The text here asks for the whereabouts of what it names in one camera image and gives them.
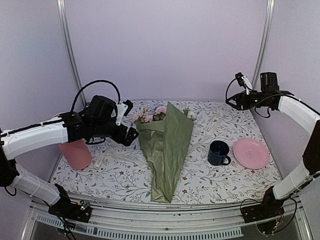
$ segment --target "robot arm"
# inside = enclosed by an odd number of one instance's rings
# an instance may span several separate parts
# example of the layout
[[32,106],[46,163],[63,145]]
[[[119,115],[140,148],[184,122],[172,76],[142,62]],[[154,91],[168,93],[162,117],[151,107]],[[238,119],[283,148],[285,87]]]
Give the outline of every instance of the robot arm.
[[0,187],[19,189],[51,205],[50,212],[62,218],[88,222],[91,214],[86,203],[71,203],[63,187],[45,182],[16,164],[15,158],[23,153],[53,144],[71,143],[80,139],[111,138],[129,146],[138,137],[137,131],[121,124],[123,116],[132,109],[130,101],[116,104],[94,96],[90,105],[81,112],[61,113],[48,121],[0,134]]
[[[242,74],[236,74],[240,83]],[[292,96],[288,91],[280,91],[277,75],[265,72],[260,75],[261,92],[251,91],[238,93],[226,103],[237,110],[269,107],[292,118],[309,135],[310,140],[299,165],[282,181],[270,187],[264,194],[262,204],[242,208],[245,222],[277,216],[283,211],[283,202],[292,194],[301,191],[306,185],[320,175],[320,115],[317,111]]]

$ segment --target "pink cup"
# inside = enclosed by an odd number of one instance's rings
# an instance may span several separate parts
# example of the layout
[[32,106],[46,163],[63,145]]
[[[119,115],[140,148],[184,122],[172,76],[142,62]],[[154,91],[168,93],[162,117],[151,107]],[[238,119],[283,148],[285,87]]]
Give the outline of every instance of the pink cup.
[[59,144],[59,148],[70,167],[74,170],[83,170],[90,165],[92,157],[84,139]]

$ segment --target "metal frame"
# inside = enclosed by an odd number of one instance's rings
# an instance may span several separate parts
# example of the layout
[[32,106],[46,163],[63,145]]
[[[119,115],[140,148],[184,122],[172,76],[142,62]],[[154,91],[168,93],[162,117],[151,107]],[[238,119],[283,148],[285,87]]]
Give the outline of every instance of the metal frame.
[[[73,80],[76,89],[79,91],[82,88],[82,84],[79,77],[79,72],[76,64],[76,59],[74,55],[74,51],[71,44],[70,32],[68,27],[67,13],[65,7],[65,0],[57,0],[59,18],[61,23],[62,34],[64,38],[64,43],[66,46],[66,51],[68,53],[68,58],[70,61],[70,66],[72,70]],[[86,96],[83,92],[80,93],[80,100],[83,107],[86,106],[87,100]]]
[[262,39],[261,39],[259,54],[258,54],[258,58],[257,58],[256,64],[255,64],[253,77],[252,77],[253,89],[256,89],[256,87],[257,87],[258,80],[259,80],[258,79],[259,73],[261,71],[262,63],[263,63],[263,60],[265,57],[267,41],[268,41],[269,32],[270,32],[271,23],[272,23],[272,17],[274,14],[274,6],[275,6],[275,0],[268,0],[267,5],[266,5],[264,27],[263,27],[263,32],[262,32]]
[[[151,239],[149,236],[155,236],[155,239],[167,240],[169,237],[176,236],[176,240],[179,240],[179,236],[185,236],[185,239],[192,239],[190,236],[208,236],[211,234],[216,234],[217,236],[219,233],[227,233],[225,238],[216,237],[213,239],[230,239],[232,238],[231,235],[228,236],[230,232],[237,231],[244,226],[273,219],[244,223],[239,203],[193,205],[193,207],[192,205],[136,203],[133,206],[133,204],[122,203],[122,201],[99,200],[101,202],[96,200],[91,203],[93,210],[89,223],[70,221],[76,223],[75,232],[102,239],[121,239],[123,236],[120,237],[120,235],[127,234],[132,236],[132,239],[134,239],[134,236],[138,239],[137,236],[139,236],[140,239],[145,240]],[[299,197],[296,196],[295,200],[298,202],[298,209],[295,215],[297,230],[302,240],[312,240],[306,214]],[[292,214],[295,210],[295,204],[290,200],[286,201],[284,210],[285,216]],[[48,214],[48,207],[40,201],[32,202],[30,212],[22,240],[30,240],[35,221],[58,228],[62,227],[58,218]]]
[[61,158],[62,158],[62,151],[60,151],[59,155],[56,157],[56,160],[55,160],[55,162],[54,162],[54,167],[53,167],[53,169],[52,169],[52,172],[51,172],[51,174],[50,174],[50,177],[49,177],[48,181],[51,181],[52,177],[54,176],[55,170],[57,169],[58,164],[59,164]]

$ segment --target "table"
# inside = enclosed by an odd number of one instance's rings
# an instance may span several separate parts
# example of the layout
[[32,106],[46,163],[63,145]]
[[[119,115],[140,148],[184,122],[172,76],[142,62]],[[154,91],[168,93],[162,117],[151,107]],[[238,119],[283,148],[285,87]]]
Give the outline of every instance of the table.
[[[167,105],[167,101],[135,100],[130,114],[123,119],[133,124],[134,113],[151,109],[154,105]],[[261,199],[266,189],[281,180],[272,156],[266,167],[251,170],[241,166],[234,157],[233,144],[242,138],[252,138],[266,146],[266,142],[251,112],[238,111],[222,102],[170,101],[178,109],[189,108],[196,113],[190,146],[201,141],[209,131],[211,119],[223,116],[214,134],[196,150],[187,155],[172,199],[174,204],[221,204],[240,202],[247,198]],[[231,164],[212,166],[207,161],[208,144],[213,140],[225,141],[230,147]],[[67,191],[95,198],[149,203],[151,195],[151,169],[136,139],[124,147],[107,139],[99,145],[88,146],[92,160],[106,154],[98,170],[93,163],[84,170],[69,167],[64,157],[51,178],[52,183]]]

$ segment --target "navy blue mug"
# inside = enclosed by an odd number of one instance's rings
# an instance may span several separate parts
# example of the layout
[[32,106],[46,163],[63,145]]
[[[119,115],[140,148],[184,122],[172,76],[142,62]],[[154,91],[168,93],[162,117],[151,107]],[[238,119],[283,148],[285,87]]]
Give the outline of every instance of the navy blue mug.
[[228,144],[226,144],[224,141],[213,141],[210,144],[208,161],[211,165],[214,166],[228,165],[231,163],[231,158],[228,156],[228,153]]

